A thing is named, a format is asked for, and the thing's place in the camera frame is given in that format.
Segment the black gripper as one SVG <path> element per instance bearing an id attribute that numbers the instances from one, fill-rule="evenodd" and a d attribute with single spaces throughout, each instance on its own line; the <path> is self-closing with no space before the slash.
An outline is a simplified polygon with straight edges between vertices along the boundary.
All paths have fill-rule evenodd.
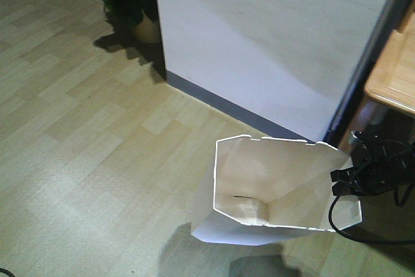
<path id="1" fill-rule="evenodd" d="M 394 159 L 391 162 L 369 163 L 367 158 L 353 158 L 353 167 L 330 172 L 332 182 L 353 181 L 353 187 L 335 183 L 331 190 L 334 196 L 376 196 L 392 191 L 403 184 L 405 162 Z"/>

